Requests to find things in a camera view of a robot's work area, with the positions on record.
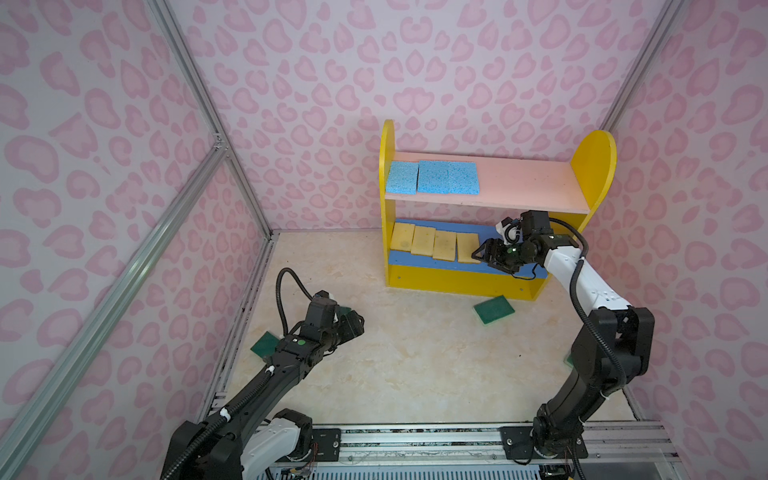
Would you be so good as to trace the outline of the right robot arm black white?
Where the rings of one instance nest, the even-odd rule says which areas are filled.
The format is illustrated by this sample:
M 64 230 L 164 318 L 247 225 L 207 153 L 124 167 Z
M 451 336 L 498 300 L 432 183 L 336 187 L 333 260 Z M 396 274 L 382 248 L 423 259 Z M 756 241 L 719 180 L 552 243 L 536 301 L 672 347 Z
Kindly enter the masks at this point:
M 533 455 L 573 456 L 584 425 L 603 403 L 649 367 L 655 318 L 616 293 L 589 264 L 586 238 L 546 211 L 529 210 L 505 218 L 497 237 L 484 241 L 472 257 L 516 275 L 524 266 L 544 269 L 561 283 L 582 323 L 572 346 L 572 371 L 542 404 L 529 434 Z

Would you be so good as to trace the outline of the yellow sponge floor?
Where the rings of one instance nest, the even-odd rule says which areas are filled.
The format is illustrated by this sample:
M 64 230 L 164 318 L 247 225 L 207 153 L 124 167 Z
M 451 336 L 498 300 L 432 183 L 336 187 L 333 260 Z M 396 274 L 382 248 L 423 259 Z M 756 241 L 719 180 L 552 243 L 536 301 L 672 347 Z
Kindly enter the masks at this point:
M 437 230 L 434 235 L 432 258 L 438 261 L 456 260 L 457 233 Z
M 480 246 L 479 236 L 476 233 L 457 233 L 457 259 L 461 264 L 479 264 L 471 254 Z

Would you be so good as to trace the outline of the yellow sponge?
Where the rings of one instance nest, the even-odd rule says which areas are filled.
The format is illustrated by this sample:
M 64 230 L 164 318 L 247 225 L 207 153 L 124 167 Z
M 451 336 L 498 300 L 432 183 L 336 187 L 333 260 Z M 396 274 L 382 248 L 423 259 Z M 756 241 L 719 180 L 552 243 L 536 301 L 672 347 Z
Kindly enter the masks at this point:
M 431 257 L 434 251 L 434 227 L 416 226 L 414 228 L 410 253 L 412 255 Z

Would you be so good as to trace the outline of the yellow sponge shelf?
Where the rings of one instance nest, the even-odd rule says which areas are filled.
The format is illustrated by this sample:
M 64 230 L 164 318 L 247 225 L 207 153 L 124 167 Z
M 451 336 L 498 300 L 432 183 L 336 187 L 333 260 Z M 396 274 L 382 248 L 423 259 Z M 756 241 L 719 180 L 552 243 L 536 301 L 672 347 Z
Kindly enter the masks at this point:
M 410 252 L 412 250 L 415 225 L 396 222 L 393 227 L 389 248 L 395 251 Z

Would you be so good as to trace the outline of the blue sponge floor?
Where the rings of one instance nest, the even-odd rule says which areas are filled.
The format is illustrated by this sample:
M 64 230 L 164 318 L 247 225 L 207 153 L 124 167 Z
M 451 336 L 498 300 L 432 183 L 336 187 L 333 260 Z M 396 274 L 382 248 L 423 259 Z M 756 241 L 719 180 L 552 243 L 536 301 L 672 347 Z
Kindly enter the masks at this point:
M 417 192 L 445 195 L 450 193 L 450 164 L 421 160 L 418 164 Z
M 477 165 L 474 162 L 450 162 L 447 190 L 451 195 L 478 195 L 480 185 Z

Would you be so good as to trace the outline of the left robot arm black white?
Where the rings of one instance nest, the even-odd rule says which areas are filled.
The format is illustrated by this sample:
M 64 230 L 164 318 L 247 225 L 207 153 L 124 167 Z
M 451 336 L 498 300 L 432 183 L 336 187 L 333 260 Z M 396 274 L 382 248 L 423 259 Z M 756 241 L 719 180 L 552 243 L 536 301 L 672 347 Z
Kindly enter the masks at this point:
M 278 341 L 265 366 L 223 407 L 173 433 L 163 479 L 254 479 L 285 457 L 312 456 L 312 419 L 287 409 L 270 422 L 282 398 L 339 346 L 364 334 L 365 320 L 317 292 L 302 321 Z

